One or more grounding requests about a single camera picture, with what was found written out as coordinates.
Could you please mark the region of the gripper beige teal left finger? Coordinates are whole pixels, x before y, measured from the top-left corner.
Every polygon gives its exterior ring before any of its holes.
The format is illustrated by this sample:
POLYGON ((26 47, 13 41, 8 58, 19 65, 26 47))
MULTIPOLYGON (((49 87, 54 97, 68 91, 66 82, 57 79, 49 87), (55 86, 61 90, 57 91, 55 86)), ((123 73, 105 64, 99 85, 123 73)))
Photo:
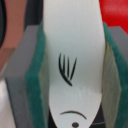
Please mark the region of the gripper beige teal left finger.
POLYGON ((42 25, 26 28, 4 78, 16 128, 48 128, 49 73, 42 25))

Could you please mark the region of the gripper beige teal right finger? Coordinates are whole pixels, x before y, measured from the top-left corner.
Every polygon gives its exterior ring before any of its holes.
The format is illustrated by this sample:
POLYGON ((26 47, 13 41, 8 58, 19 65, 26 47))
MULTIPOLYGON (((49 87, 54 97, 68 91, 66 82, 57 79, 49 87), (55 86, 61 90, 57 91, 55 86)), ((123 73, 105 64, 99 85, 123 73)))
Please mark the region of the gripper beige teal right finger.
POLYGON ((102 109, 106 128, 128 125, 128 63, 103 23, 106 51, 103 71, 102 109))

